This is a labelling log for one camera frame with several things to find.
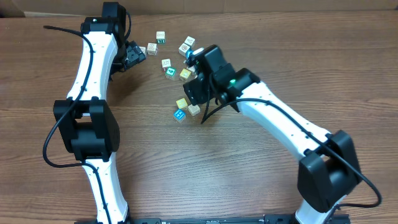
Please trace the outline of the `wooden block round picture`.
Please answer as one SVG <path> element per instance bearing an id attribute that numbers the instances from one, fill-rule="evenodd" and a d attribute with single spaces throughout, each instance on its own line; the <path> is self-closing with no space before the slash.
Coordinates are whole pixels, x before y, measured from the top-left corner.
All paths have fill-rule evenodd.
<path id="1" fill-rule="evenodd" d="M 178 48 L 178 52 L 179 54 L 181 54 L 182 56 L 186 57 L 187 52 L 191 50 L 191 47 L 185 43 L 183 43 L 179 48 Z"/>

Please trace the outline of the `wooden block faint drawing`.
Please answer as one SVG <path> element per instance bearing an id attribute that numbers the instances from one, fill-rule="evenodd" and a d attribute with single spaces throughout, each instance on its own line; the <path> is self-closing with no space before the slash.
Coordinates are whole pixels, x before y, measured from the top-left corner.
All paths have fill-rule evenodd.
<path id="1" fill-rule="evenodd" d="M 162 59 L 162 60 L 161 60 L 161 63 L 162 63 L 162 69 L 163 69 L 163 71 L 166 71 L 169 67 L 172 66 L 172 65 L 171 65 L 171 60 L 170 60 L 169 58 L 167 58 L 167 59 Z"/>

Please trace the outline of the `wooden block green seven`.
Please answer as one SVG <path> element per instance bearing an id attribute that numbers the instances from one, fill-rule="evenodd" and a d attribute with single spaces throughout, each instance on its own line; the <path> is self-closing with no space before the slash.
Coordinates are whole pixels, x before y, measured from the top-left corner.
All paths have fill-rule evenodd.
<path id="1" fill-rule="evenodd" d="M 194 75 L 197 74 L 196 69 L 195 69 L 194 66 L 192 66 L 192 67 L 187 67 L 187 70 L 191 71 Z"/>

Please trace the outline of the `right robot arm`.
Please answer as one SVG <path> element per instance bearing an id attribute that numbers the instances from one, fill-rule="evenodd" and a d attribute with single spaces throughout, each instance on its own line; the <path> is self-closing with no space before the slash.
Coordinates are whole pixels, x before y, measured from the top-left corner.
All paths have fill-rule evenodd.
<path id="1" fill-rule="evenodd" d="M 217 45 L 186 52 L 197 76 L 183 88 L 193 105 L 211 99 L 251 118 L 298 161 L 297 188 L 303 202 L 294 223 L 328 223 L 338 204 L 360 183 L 360 166 L 349 134 L 335 134 L 300 116 L 246 68 L 236 71 Z"/>

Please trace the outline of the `cardboard backdrop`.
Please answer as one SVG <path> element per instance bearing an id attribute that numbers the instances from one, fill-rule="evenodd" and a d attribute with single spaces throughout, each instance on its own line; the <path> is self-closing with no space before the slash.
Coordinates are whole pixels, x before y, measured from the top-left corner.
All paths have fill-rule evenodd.
<path id="1" fill-rule="evenodd" d="M 101 14 L 103 0 L 1 0 L 4 17 Z M 397 0 L 118 0 L 131 14 L 235 12 L 378 11 L 397 9 Z"/>

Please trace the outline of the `blue number five block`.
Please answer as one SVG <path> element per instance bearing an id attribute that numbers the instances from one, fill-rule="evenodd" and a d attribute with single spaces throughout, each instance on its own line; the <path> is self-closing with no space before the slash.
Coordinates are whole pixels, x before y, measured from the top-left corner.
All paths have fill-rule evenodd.
<path id="1" fill-rule="evenodd" d="M 188 50 L 188 51 L 186 52 L 186 59 L 189 60 L 189 59 L 192 58 L 192 57 L 193 57 L 193 51 L 192 51 L 192 50 Z"/>

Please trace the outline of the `wooden block bird picture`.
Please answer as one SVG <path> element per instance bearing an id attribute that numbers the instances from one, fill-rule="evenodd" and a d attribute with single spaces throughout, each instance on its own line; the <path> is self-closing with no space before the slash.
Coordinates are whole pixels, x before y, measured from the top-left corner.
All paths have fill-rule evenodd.
<path id="1" fill-rule="evenodd" d="M 142 56 L 143 57 L 147 57 L 147 53 L 146 53 L 146 48 L 145 47 L 139 47 L 141 52 L 142 52 Z"/>

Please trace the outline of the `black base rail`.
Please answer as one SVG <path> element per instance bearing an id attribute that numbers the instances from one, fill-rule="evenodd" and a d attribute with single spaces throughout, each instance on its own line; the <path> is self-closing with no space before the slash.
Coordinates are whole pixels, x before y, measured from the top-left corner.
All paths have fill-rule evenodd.
<path id="1" fill-rule="evenodd" d="M 128 217 L 127 224 L 294 224 L 293 215 L 264 215 L 251 218 L 213 218 L 213 219 L 172 219 L 161 220 L 159 218 L 138 218 Z"/>

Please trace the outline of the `blue symbol block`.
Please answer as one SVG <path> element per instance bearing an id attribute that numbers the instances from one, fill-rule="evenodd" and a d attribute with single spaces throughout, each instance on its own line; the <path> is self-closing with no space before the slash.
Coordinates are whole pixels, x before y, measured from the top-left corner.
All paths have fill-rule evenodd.
<path id="1" fill-rule="evenodd" d="M 179 123 L 181 123 L 186 118 L 185 112 L 181 109 L 175 111 L 173 116 Z"/>

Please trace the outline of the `green number four block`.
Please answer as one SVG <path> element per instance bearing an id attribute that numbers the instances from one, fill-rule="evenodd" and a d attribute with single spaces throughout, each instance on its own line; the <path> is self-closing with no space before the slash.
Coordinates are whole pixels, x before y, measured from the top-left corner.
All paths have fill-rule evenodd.
<path id="1" fill-rule="evenodd" d="M 165 71 L 165 77 L 171 80 L 175 79 L 176 69 L 173 67 L 168 67 Z"/>

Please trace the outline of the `block with green side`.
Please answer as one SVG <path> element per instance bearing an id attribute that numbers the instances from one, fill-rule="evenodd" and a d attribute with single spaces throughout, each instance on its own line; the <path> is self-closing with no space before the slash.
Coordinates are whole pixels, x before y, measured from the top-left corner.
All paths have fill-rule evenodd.
<path id="1" fill-rule="evenodd" d="M 158 44 L 165 44 L 165 31 L 156 32 L 156 41 Z"/>

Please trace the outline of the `wooden block red letter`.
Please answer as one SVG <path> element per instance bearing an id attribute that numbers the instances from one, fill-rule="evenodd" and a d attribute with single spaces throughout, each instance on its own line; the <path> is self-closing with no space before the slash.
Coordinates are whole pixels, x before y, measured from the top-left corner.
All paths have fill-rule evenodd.
<path id="1" fill-rule="evenodd" d="M 148 55 L 157 55 L 158 47 L 155 43 L 148 43 L 147 45 L 147 54 Z"/>

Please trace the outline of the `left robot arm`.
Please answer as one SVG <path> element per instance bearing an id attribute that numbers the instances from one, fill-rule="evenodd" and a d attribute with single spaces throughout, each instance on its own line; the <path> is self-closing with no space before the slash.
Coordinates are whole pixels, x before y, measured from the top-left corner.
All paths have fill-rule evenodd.
<path id="1" fill-rule="evenodd" d="M 99 17 L 87 17 L 79 31 L 83 51 L 76 79 L 66 99 L 53 106 L 66 150 L 90 181 L 97 215 L 93 223 L 131 223 L 116 168 L 120 130 L 106 101 L 111 76 L 143 62 L 146 54 L 129 41 L 131 16 L 118 2 L 104 2 Z"/>

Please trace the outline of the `yellow block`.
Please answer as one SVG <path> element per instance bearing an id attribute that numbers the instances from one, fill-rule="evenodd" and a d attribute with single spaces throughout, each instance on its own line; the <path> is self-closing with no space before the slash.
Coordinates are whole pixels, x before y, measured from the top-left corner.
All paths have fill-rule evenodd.
<path id="1" fill-rule="evenodd" d="M 180 72 L 179 77 L 182 81 L 187 81 L 191 73 L 192 73 L 191 71 L 187 70 L 186 68 L 183 68 L 182 71 Z"/>
<path id="2" fill-rule="evenodd" d="M 180 110 L 184 110 L 185 108 L 188 107 L 188 103 L 185 98 L 181 98 L 181 99 L 177 100 L 176 104 L 177 104 L 178 109 L 180 109 Z"/>

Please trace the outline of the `yellow top block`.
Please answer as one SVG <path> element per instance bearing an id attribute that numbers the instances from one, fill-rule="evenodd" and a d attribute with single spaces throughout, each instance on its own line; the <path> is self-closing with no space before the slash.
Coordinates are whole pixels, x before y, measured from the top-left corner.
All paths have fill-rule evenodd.
<path id="1" fill-rule="evenodd" d="M 182 71 L 180 72 L 179 77 L 182 81 L 187 81 L 191 73 L 192 73 L 191 71 L 187 70 L 186 68 L 183 68 Z"/>

